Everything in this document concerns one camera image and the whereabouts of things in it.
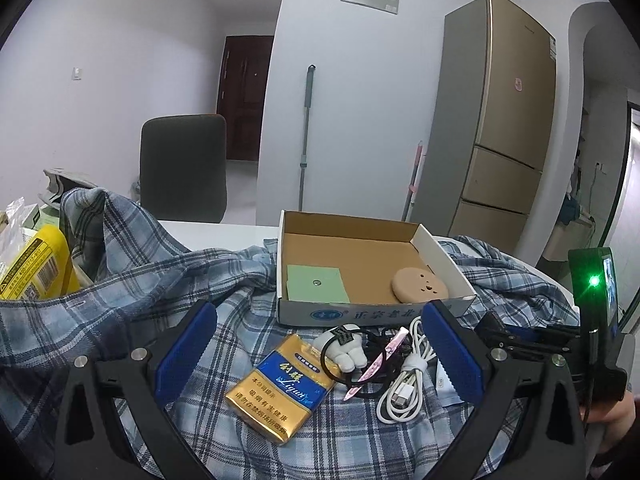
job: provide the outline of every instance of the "white tag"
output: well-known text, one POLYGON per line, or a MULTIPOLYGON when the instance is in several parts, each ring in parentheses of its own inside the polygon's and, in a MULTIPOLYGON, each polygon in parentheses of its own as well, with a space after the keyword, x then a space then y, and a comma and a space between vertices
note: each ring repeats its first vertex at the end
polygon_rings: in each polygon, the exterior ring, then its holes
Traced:
POLYGON ((443 407, 452 406, 454 404, 461 404, 464 400, 461 400, 456 393, 453 384, 449 380, 449 376, 442 367, 442 363, 438 360, 438 369, 436 370, 436 394, 443 407))

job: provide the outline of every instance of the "small white figurine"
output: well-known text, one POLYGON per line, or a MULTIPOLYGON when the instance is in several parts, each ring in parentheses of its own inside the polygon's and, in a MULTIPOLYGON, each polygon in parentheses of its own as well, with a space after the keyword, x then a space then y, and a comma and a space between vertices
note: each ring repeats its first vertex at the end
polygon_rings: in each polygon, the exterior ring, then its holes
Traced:
POLYGON ((359 328, 354 324, 332 328, 316 337, 311 345, 318 351, 322 351, 329 339, 338 335, 338 339, 327 348, 326 356, 336 363, 344 373, 353 372, 356 368, 367 366, 367 357, 362 349, 362 334, 347 332, 347 330, 357 330, 359 328))

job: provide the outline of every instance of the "white table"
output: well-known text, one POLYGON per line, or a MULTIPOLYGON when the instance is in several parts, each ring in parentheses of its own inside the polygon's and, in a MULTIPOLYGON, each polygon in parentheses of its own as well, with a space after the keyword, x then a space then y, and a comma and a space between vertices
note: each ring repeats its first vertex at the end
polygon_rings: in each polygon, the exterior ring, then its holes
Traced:
MULTIPOLYGON (((262 246, 265 238, 277 238, 277 227, 255 226, 255 225, 234 225, 234 224, 201 224, 196 222, 169 222, 161 220, 160 223, 167 232, 178 240, 182 245, 191 251, 200 249, 220 248, 230 251, 240 251, 252 245, 262 246)), ((464 254, 469 256, 479 256, 471 247, 451 240, 436 236, 436 240, 449 240, 454 242, 464 254)), ((569 303, 574 305, 573 295, 549 276, 537 270, 535 267, 519 261, 530 272, 536 274, 543 280, 557 285, 569 303)))

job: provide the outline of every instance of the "gold refrigerator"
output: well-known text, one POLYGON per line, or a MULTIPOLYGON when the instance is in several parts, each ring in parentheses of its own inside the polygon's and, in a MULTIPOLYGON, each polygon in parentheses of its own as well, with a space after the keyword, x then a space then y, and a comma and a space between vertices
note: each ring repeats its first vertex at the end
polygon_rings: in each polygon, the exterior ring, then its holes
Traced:
POLYGON ((538 190, 556 97, 556 40, 509 0, 445 18, 436 109, 411 221, 513 253, 538 190))

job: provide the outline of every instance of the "barcode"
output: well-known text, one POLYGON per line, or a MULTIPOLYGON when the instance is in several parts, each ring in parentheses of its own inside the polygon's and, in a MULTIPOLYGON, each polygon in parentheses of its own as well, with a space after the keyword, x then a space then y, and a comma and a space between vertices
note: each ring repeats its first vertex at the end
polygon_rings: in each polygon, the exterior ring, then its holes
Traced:
POLYGON ((42 288, 44 290, 49 290, 51 283, 58 276, 58 266, 56 265, 56 261, 53 257, 47 260, 47 263, 38 271, 38 279, 40 283, 42 283, 42 288))
POLYGON ((40 299, 40 294, 38 293, 38 289, 33 285, 33 283, 29 283, 29 286, 24 290, 22 297, 25 300, 38 301, 40 299))

